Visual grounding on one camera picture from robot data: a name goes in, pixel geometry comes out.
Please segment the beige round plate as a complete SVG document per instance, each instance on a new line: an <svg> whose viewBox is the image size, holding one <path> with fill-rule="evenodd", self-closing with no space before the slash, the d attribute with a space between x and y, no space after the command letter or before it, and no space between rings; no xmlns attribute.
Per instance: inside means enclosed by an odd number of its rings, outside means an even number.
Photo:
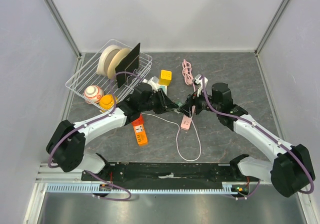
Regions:
<svg viewBox="0 0 320 224"><path fill-rule="evenodd" d="M120 62L130 53L131 49L130 48L124 48L119 50L116 55L113 57L113 59L110 62L110 65L108 67L107 71L107 77L109 79L114 78L115 76L115 70L116 67L120 64Z"/></svg>

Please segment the orange power strip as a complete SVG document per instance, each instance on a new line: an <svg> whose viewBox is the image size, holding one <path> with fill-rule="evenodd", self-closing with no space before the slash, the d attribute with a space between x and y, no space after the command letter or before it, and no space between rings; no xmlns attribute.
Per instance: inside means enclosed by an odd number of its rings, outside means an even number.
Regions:
<svg viewBox="0 0 320 224"><path fill-rule="evenodd" d="M148 139L147 139L147 134L145 132L144 119L142 114L139 116L138 119L133 121L131 124L133 126L133 130L134 130L138 145L139 146L147 145Z"/></svg>

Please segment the black square board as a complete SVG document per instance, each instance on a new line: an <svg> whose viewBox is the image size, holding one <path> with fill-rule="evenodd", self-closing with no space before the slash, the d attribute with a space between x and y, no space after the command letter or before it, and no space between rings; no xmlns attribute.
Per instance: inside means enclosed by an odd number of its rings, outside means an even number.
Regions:
<svg viewBox="0 0 320 224"><path fill-rule="evenodd" d="M120 88L128 77L139 67L140 43L138 43L115 67L117 87Z"/></svg>

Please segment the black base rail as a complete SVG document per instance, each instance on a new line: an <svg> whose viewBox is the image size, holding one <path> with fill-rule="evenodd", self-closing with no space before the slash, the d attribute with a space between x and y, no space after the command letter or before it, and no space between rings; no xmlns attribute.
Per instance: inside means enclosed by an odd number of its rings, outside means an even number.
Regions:
<svg viewBox="0 0 320 224"><path fill-rule="evenodd" d="M258 181L230 164L111 162L98 177L127 188L218 188L223 182Z"/></svg>

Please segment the pink power strip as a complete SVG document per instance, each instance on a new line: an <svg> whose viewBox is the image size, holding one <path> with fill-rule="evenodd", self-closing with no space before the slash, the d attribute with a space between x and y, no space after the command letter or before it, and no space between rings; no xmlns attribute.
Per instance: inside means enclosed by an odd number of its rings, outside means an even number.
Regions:
<svg viewBox="0 0 320 224"><path fill-rule="evenodd" d="M192 124L192 118L184 115L180 125L181 129L188 131L190 129L191 124Z"/></svg>

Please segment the yellow cube plug adapter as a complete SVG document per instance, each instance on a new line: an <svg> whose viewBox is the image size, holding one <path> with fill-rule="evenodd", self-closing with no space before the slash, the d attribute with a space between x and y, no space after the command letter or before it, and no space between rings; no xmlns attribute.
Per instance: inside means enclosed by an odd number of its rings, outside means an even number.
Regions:
<svg viewBox="0 0 320 224"><path fill-rule="evenodd" d="M159 84L169 86L172 81L172 72L169 70L161 70Z"/></svg>

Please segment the white orange striped ball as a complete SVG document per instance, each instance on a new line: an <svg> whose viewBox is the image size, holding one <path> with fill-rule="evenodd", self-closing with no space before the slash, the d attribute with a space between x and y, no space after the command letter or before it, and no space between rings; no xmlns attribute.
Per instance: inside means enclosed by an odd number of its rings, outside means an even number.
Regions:
<svg viewBox="0 0 320 224"><path fill-rule="evenodd" d="M83 96L85 97L85 102L88 104L98 104L103 95L103 89L97 85L88 86L83 93Z"/></svg>

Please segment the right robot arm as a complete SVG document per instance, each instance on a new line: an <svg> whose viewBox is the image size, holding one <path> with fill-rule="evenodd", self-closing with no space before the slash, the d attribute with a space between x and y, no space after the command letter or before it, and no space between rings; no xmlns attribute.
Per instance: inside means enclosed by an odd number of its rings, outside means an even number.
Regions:
<svg viewBox="0 0 320 224"><path fill-rule="evenodd" d="M315 173L305 146L294 146L258 124L248 111L233 102L226 83L213 84L211 92L208 95L201 89L188 95L179 111L188 117L203 110L214 112L222 125L247 139L267 157L262 161L243 154L233 159L234 165L229 168L233 180L250 176L267 181L284 197L296 192L313 193Z"/></svg>

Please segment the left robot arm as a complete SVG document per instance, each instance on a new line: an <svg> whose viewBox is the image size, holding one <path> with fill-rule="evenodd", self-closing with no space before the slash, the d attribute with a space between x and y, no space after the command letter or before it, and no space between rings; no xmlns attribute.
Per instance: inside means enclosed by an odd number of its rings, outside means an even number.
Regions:
<svg viewBox="0 0 320 224"><path fill-rule="evenodd" d="M110 174L109 163L98 153L87 153L85 146L113 129L132 123L145 111L163 114L178 107L163 89L153 90L151 85L140 83L109 112L76 123L60 122L46 147L48 166L59 167L63 172L81 169L91 172L98 180L106 180Z"/></svg>

